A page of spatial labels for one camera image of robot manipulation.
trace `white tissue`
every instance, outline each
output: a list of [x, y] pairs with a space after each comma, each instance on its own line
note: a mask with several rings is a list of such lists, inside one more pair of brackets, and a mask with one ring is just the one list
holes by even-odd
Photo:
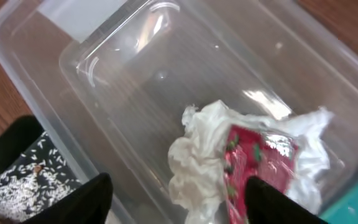
[[233, 124], [245, 128], [268, 127], [300, 139], [300, 154], [295, 179], [287, 195], [309, 211], [316, 213], [321, 196], [314, 182], [316, 174], [329, 169], [329, 158], [320, 141], [331, 112], [318, 111], [277, 121], [267, 116], [242, 115], [229, 109], [222, 101], [205, 106], [200, 112], [189, 106], [183, 113], [185, 136], [169, 148], [168, 163], [174, 173], [170, 198], [187, 209], [186, 224], [213, 221], [219, 204], [224, 201], [223, 149]]

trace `plastic container lid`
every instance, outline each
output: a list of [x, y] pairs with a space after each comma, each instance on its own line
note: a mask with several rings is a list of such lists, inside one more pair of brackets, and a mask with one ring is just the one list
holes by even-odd
[[358, 57], [293, 1], [12, 0], [0, 63], [76, 175], [110, 173], [123, 223], [183, 223], [167, 151], [192, 104], [277, 119], [325, 106], [324, 202], [358, 170]]

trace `transparent plastic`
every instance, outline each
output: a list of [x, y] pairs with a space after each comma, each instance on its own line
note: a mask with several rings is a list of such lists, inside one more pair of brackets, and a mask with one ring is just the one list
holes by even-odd
[[0, 10], [0, 63], [77, 176], [111, 175], [123, 223], [183, 223], [167, 152], [192, 104], [277, 119], [325, 106], [324, 202], [358, 171], [358, 57], [295, 2], [128, 1], [83, 42], [42, 2]]

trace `red wrapper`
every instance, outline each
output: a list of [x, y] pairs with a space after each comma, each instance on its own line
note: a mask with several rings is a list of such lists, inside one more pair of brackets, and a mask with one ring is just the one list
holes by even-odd
[[282, 134], [232, 126], [224, 153], [227, 209], [231, 224], [246, 223], [245, 187], [256, 175], [285, 192], [293, 178], [295, 141]]

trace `red packet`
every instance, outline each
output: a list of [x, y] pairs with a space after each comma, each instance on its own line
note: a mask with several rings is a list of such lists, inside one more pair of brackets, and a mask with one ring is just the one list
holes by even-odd
[[232, 126], [224, 153], [224, 182], [231, 224], [247, 223], [245, 187], [256, 175], [280, 192], [293, 178], [298, 146], [283, 134]]

